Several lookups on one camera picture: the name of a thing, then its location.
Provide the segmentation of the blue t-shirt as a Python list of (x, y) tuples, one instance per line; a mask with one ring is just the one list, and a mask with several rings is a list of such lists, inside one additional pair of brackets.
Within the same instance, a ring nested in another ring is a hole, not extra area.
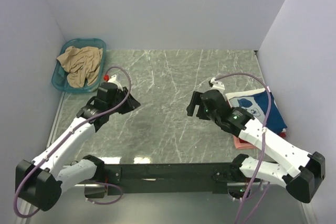
[[(273, 95), (271, 96), (270, 113), (266, 127), (276, 134), (286, 132), (287, 126), (276, 106)], [(247, 110), (261, 123), (264, 121), (268, 109), (268, 95), (265, 88), (227, 93), (226, 98), (231, 107), (241, 107)]]

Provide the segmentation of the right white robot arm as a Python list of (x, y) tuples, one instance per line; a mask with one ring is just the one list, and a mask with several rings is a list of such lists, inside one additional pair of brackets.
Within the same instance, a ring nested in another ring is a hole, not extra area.
[(246, 177), (271, 182), (284, 187), (296, 200), (310, 203), (325, 179), (326, 159), (319, 153), (309, 153), (263, 126), (247, 110), (230, 107), (216, 89), (204, 93), (193, 92), (187, 115), (213, 121), (221, 130), (257, 147), (274, 162), (265, 162), (248, 155), (238, 155), (232, 161), (230, 175), (241, 182)]

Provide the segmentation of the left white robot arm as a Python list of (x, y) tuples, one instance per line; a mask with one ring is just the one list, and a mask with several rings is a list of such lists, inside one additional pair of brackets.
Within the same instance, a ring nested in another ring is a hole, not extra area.
[(64, 167), (67, 159), (88, 138), (97, 133), (114, 113), (126, 114), (140, 106), (131, 95), (131, 87), (116, 81), (100, 85), (97, 94), (89, 99), (66, 131), (32, 161), (22, 160), (15, 170), (14, 210), (19, 215), (18, 199), (42, 211), (50, 210), (61, 195), (74, 185), (91, 180), (102, 183), (105, 178), (104, 161), (85, 156), (78, 163)]

